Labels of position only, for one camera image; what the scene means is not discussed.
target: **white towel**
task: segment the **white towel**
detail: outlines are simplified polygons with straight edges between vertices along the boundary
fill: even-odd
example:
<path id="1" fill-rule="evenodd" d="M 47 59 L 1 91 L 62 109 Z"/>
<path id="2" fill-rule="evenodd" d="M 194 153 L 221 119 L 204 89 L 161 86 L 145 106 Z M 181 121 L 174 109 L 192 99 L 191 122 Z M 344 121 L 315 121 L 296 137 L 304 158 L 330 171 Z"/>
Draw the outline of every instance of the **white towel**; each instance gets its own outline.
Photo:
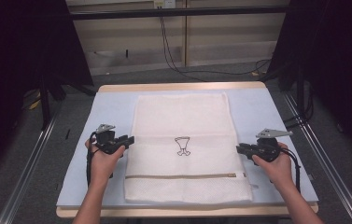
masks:
<path id="1" fill-rule="evenodd" d="M 132 135 L 127 202 L 252 200 L 225 93 L 140 96 Z"/>

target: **black cable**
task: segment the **black cable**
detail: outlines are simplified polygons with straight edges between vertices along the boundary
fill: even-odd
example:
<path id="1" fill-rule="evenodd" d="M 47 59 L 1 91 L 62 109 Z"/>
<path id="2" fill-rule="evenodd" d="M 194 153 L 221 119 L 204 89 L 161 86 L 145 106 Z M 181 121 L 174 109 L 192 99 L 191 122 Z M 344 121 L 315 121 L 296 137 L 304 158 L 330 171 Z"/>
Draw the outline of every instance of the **black cable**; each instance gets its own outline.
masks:
<path id="1" fill-rule="evenodd" d="M 295 164 L 295 186 L 297 190 L 301 193 L 301 166 L 298 163 L 298 159 L 295 156 L 294 152 L 289 150 L 288 148 L 281 147 L 281 151 L 289 155 Z"/>
<path id="2" fill-rule="evenodd" d="M 174 63 L 172 53 L 170 52 L 170 47 L 169 47 L 169 42 L 167 40 L 166 28 L 164 27 L 163 17 L 160 17 L 160 20 L 161 20 L 161 26 L 162 26 L 162 41 L 163 41 L 164 59 L 166 60 L 166 63 L 169 66 L 169 68 L 171 68 L 173 71 L 179 73 L 183 77 L 188 77 L 188 78 L 196 79 L 198 81 L 206 82 L 205 80 L 199 79 L 197 77 L 189 77 L 189 76 L 185 75 L 183 72 L 178 70 L 178 68 L 176 67 L 176 65 Z M 167 51 L 169 52 L 169 56 L 170 56 L 171 62 L 173 64 L 173 67 L 169 64 L 169 61 L 167 60 L 166 47 L 167 47 Z"/>
<path id="3" fill-rule="evenodd" d="M 292 118 L 283 120 L 284 123 L 287 123 L 289 121 L 292 121 L 292 120 L 298 119 L 298 118 L 300 118 L 302 121 L 299 121 L 297 123 L 288 125 L 286 127 L 286 129 L 294 128 L 294 127 L 297 127 L 297 126 L 299 126 L 301 124 L 305 124 L 307 121 L 309 121 L 313 117 L 313 114 L 314 114 L 314 111 L 315 111 L 313 95 L 314 95 L 314 90 L 313 90 L 312 86 L 310 85 L 309 86 L 308 103 L 307 103 L 307 106 L 306 106 L 305 110 L 303 111 L 303 113 L 301 115 L 297 115 L 297 116 L 294 116 Z"/>
<path id="4" fill-rule="evenodd" d="M 161 19 L 161 27 L 162 27 L 162 41 L 163 41 L 163 50 L 164 50 L 164 58 L 166 60 L 166 63 L 167 65 L 175 72 L 178 72 L 180 75 L 184 76 L 184 77 L 189 77 L 189 78 L 193 78 L 193 79 L 196 79 L 196 80 L 199 80 L 199 81 L 202 81 L 202 82 L 206 82 L 205 80 L 202 80 L 202 79 L 199 79 L 197 77 L 190 77 L 190 76 L 187 76 L 185 74 L 187 73 L 213 73 L 213 74 L 223 74 L 223 75 L 231 75 L 231 76 L 241 76 L 241 75 L 248 75 L 248 74 L 251 74 L 253 72 L 256 72 L 256 71 L 259 71 L 259 69 L 261 69 L 264 65 L 266 65 L 268 62 L 271 61 L 271 59 L 265 59 L 265 60 L 259 60 L 256 62 L 256 68 L 254 70 L 251 70 L 251 71 L 248 71 L 248 72 L 243 72 L 243 73 L 228 73 L 228 72 L 220 72 L 220 71 L 206 71 L 206 70 L 197 70 L 197 71 L 180 71 L 174 61 L 173 61 L 173 57 L 172 57 L 172 54 L 170 52 L 170 48 L 169 48 L 169 42 L 167 40 L 167 34 L 166 34 L 166 28 L 164 26 L 164 20 L 163 20 L 163 17 L 160 17 Z M 167 48 L 167 51 L 169 53 L 169 56 L 170 56 L 170 59 L 171 59 L 171 62 L 172 62 L 172 65 L 173 67 L 170 65 L 170 63 L 168 62 L 168 59 L 167 59 L 167 54 L 166 54 L 166 48 Z M 263 62 L 263 61 L 266 61 L 265 63 L 263 63 L 262 65 L 258 66 L 258 63 L 260 62 Z"/>
<path id="5" fill-rule="evenodd" d="M 88 181 L 88 186 L 91 183 L 92 158 L 94 156 L 94 153 L 96 153 L 99 150 L 97 149 L 94 152 L 92 152 L 92 142 L 93 142 L 93 137 L 95 135 L 96 135 L 96 132 L 93 132 L 89 137 L 88 155 L 86 155 L 86 178 Z"/>

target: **gray floor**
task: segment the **gray floor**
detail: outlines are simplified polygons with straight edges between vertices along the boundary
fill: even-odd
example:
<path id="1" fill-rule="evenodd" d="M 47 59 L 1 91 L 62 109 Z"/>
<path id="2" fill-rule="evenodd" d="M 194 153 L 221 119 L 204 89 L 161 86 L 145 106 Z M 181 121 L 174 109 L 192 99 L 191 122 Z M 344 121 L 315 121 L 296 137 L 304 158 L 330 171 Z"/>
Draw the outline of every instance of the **gray floor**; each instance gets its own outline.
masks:
<path id="1" fill-rule="evenodd" d="M 244 72 L 253 70 L 254 63 L 223 64 L 205 66 L 193 69 L 219 70 L 226 72 Z M 251 75 L 230 76 L 201 73 L 189 73 L 188 76 L 197 77 L 205 81 L 246 81 L 255 80 Z M 195 82 L 193 78 L 183 77 L 169 69 L 153 70 L 145 72 L 125 73 L 121 75 L 95 76 L 97 90 L 104 84 L 131 84 L 131 83 L 166 83 L 166 82 Z M 266 83 L 277 109 L 283 119 L 292 117 L 283 93 L 276 86 L 276 80 Z M 64 87 L 68 92 L 67 97 L 61 103 L 52 102 L 51 107 L 60 106 L 59 117 L 51 132 L 49 141 L 44 147 L 34 174 L 24 192 L 20 207 L 13 218 L 13 223 L 71 223 L 71 219 L 63 219 L 56 216 L 56 201 L 62 187 L 63 178 L 68 163 L 73 156 L 77 141 L 82 132 L 87 117 L 90 114 L 93 97 L 84 95 L 69 87 Z M 352 192 L 352 139 L 338 132 L 337 122 L 331 113 L 315 98 L 315 114 L 309 121 L 313 130 L 333 165 L 337 169 L 350 191 Z M 29 159 L 32 148 L 40 135 L 42 125 L 40 107 L 35 110 L 23 110 L 19 123 L 11 134 L 6 154 L 0 158 L 0 214 L 7 199 L 15 187 L 21 172 Z M 306 141 L 300 128 L 292 128 L 294 135 L 292 140 L 302 163 L 312 180 L 313 186 L 319 198 L 318 214 L 326 223 L 352 223 L 338 193 L 332 187 L 330 180 L 318 162 L 315 153 Z M 252 217 L 242 219 L 228 218 L 147 218 L 143 223 L 251 223 L 271 221 L 270 218 L 261 220 Z M 126 219 L 103 219 L 103 223 L 126 223 Z M 280 219 L 279 223 L 290 223 L 288 219 Z"/>

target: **wall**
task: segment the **wall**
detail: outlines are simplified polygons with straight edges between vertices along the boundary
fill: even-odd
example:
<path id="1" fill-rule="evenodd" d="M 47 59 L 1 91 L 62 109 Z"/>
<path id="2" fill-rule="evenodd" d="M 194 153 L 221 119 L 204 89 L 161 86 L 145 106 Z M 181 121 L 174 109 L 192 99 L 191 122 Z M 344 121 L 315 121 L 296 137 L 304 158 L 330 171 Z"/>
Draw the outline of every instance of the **wall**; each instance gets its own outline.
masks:
<path id="1" fill-rule="evenodd" d="M 67 3 L 70 12 L 153 8 L 153 1 L 138 0 L 68 0 Z M 178 0 L 176 7 L 280 6 L 288 3 L 289 0 Z M 173 17 L 164 18 L 164 24 L 176 65 L 240 63 L 272 57 L 284 16 L 279 13 Z M 130 57 L 138 54 L 141 58 L 142 54 L 147 54 L 150 59 L 145 58 L 145 63 L 166 66 L 159 18 L 75 21 L 75 26 L 82 48 L 89 54 L 87 60 L 91 67 L 136 65 L 131 59 L 125 59 L 126 50 Z M 94 62 L 98 57 L 92 53 L 97 51 L 106 52 L 102 54 L 109 57 L 106 63 Z"/>

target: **embroidered logo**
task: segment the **embroidered logo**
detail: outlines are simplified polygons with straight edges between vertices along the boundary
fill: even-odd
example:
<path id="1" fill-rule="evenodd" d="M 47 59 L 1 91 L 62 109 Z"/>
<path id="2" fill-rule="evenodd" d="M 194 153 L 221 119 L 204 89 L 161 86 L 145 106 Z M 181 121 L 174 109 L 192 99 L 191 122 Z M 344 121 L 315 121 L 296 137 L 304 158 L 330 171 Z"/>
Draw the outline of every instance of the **embroidered logo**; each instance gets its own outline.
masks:
<path id="1" fill-rule="evenodd" d="M 189 156 L 190 151 L 187 151 L 187 145 L 188 145 L 188 142 L 190 141 L 190 138 L 187 136 L 182 136 L 182 137 L 175 138 L 175 141 L 179 145 L 179 151 L 177 152 L 178 156 L 182 156 L 184 154 L 186 156 Z"/>

